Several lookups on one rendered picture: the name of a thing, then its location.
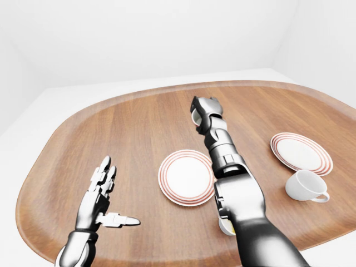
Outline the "white and yellow mug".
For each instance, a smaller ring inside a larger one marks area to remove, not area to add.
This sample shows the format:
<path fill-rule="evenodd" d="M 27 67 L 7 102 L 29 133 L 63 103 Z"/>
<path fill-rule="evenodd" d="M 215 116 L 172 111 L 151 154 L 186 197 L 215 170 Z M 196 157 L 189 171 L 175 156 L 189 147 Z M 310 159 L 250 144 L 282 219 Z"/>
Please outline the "white and yellow mug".
<path fill-rule="evenodd" d="M 221 231 L 228 236 L 235 236 L 234 227 L 229 219 L 222 219 L 219 217 L 219 227 Z"/>

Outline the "white plate with red rings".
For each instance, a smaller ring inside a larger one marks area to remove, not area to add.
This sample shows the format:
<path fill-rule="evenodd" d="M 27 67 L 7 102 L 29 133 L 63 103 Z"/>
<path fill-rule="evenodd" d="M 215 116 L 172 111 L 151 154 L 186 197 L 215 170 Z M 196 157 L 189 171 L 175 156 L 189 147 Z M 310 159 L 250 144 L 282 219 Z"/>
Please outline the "white plate with red rings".
<path fill-rule="evenodd" d="M 158 183 L 163 194 L 182 206 L 198 206 L 214 195 L 211 160 L 196 150 L 178 150 L 160 165 Z"/>
<path fill-rule="evenodd" d="M 270 147 L 284 165 L 295 171 L 309 170 L 325 176 L 333 169 L 333 160 L 327 151 L 303 135 L 278 133 L 271 138 Z"/>

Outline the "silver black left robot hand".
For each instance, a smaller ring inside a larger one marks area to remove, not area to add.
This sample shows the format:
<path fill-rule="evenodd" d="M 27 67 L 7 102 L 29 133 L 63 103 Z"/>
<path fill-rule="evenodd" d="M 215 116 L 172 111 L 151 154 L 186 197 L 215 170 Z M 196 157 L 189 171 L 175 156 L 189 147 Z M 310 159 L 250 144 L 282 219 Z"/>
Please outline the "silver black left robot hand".
<path fill-rule="evenodd" d="M 121 228 L 141 224 L 137 218 L 122 216 L 116 212 L 106 212 L 110 205 L 109 194 L 115 185 L 116 171 L 116 167 L 111 165 L 109 155 L 94 170 L 91 184 L 78 209 L 76 230 L 96 232 L 101 225 L 107 228 Z"/>

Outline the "plain white mug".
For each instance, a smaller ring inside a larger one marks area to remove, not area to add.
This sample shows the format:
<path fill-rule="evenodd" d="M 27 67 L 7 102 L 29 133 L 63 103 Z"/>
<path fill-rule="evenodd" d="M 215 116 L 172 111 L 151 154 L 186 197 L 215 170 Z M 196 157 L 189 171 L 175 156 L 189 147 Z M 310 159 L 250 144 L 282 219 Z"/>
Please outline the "plain white mug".
<path fill-rule="evenodd" d="M 286 182 L 285 191 L 294 200 L 325 203 L 330 200 L 325 181 L 309 170 L 299 170 Z"/>

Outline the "red mug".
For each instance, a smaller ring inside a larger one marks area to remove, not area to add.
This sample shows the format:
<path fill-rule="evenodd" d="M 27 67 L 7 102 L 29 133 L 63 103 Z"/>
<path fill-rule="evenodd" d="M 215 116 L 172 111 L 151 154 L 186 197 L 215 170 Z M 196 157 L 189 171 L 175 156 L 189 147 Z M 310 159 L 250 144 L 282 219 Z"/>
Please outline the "red mug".
<path fill-rule="evenodd" d="M 201 122 L 202 122 L 202 118 L 199 115 L 197 109 L 194 109 L 193 112 L 191 113 L 191 119 L 193 121 L 193 123 L 195 124 L 196 127 L 199 127 Z"/>

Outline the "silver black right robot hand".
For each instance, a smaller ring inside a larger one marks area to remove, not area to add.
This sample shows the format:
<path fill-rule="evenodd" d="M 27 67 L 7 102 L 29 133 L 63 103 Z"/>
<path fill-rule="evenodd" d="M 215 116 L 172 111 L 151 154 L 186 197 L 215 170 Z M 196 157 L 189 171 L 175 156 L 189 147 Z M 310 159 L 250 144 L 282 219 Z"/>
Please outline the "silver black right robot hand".
<path fill-rule="evenodd" d="M 201 122 L 196 130 L 204 135 L 204 144 L 211 151 L 216 146 L 231 144 L 231 137 L 227 137 L 227 124 L 223 120 L 223 108 L 217 98 L 194 96 L 190 111 L 196 112 L 201 117 Z"/>

